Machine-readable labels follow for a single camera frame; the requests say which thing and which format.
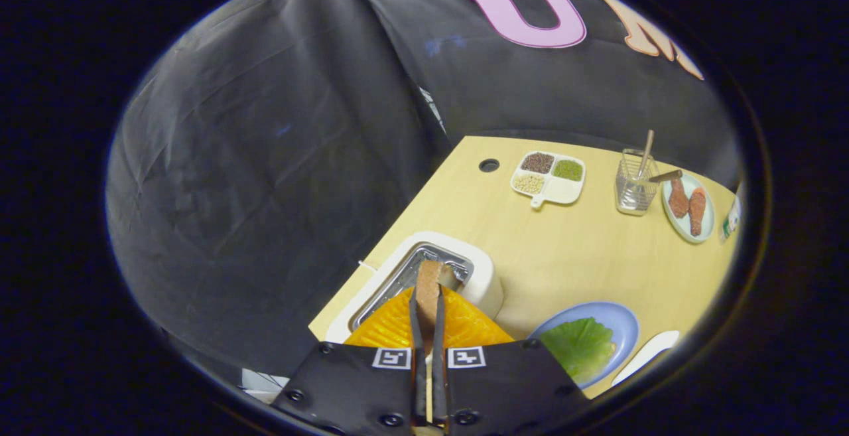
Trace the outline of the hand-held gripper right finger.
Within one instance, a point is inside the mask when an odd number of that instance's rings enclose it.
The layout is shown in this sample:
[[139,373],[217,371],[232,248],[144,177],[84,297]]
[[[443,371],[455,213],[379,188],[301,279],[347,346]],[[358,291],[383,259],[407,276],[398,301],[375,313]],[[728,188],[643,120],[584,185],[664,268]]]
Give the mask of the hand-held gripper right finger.
[[446,435],[546,435],[573,430],[590,400],[539,339],[449,348],[448,288],[434,337],[433,415]]

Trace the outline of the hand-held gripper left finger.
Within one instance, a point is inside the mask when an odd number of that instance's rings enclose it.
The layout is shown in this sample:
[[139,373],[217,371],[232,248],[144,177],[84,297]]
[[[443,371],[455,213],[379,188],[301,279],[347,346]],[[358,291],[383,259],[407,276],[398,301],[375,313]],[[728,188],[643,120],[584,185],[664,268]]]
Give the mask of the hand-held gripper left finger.
[[380,307],[398,309],[409,342],[316,343],[273,408],[313,435],[412,435],[426,421],[425,353],[415,296],[409,288]]

